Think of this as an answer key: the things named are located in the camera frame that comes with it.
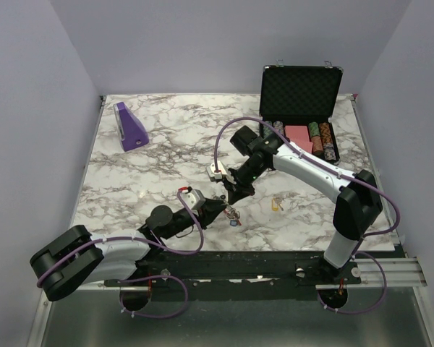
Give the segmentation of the red keyring with keys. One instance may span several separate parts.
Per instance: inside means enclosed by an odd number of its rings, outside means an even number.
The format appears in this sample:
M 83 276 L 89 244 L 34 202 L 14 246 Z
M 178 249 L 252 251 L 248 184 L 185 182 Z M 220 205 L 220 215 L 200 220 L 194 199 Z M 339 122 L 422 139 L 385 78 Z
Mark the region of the red keyring with keys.
M 224 209 L 224 215 L 229 219 L 229 224 L 230 220 L 234 219 L 237 220 L 238 226 L 242 226 L 242 222 L 240 220 L 240 212 L 237 211 L 226 201 L 226 197 L 224 195 L 214 196 L 213 198 L 216 200 L 221 200 L 225 204 L 226 208 Z

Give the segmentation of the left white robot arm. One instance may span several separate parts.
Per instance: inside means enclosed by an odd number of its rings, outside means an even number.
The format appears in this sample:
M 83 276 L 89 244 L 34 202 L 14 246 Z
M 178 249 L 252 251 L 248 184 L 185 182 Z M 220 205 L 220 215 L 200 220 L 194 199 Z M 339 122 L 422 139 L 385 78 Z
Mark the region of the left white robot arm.
M 137 230 L 103 236 L 84 225 L 71 227 L 30 258 L 37 286 L 49 301 L 58 301 L 87 283 L 120 280 L 131 286 L 141 284 L 146 269 L 140 262 L 172 250 L 164 240 L 193 226 L 202 233 L 226 209 L 222 199 L 198 197 L 195 192 L 181 199 L 184 203 L 178 211 L 166 205 L 153 208 Z

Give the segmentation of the yellow tagged key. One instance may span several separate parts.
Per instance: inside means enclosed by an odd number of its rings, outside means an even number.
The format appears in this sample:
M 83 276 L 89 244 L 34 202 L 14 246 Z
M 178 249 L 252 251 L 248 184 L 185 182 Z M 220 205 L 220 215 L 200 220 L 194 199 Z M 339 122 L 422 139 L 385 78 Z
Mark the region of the yellow tagged key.
M 280 197 L 274 197 L 271 200 L 271 209 L 273 212 L 284 211 L 284 208 L 282 206 L 282 199 Z

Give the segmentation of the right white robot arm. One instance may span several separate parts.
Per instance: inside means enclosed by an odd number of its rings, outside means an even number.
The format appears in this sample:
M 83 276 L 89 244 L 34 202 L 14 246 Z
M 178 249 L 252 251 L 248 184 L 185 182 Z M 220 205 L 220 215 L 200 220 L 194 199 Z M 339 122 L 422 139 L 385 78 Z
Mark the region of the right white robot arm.
M 383 210 L 373 174 L 366 170 L 358 174 L 341 171 L 275 133 L 262 138 L 247 126 L 240 128 L 230 143 L 248 157 L 238 169 L 229 170 L 233 180 L 226 182 L 230 204 L 253 195 L 252 183 L 268 169 L 300 179 L 335 204 L 336 231 L 323 254 L 324 261 L 318 265 L 318 274 L 326 283 L 342 278 L 360 239 Z

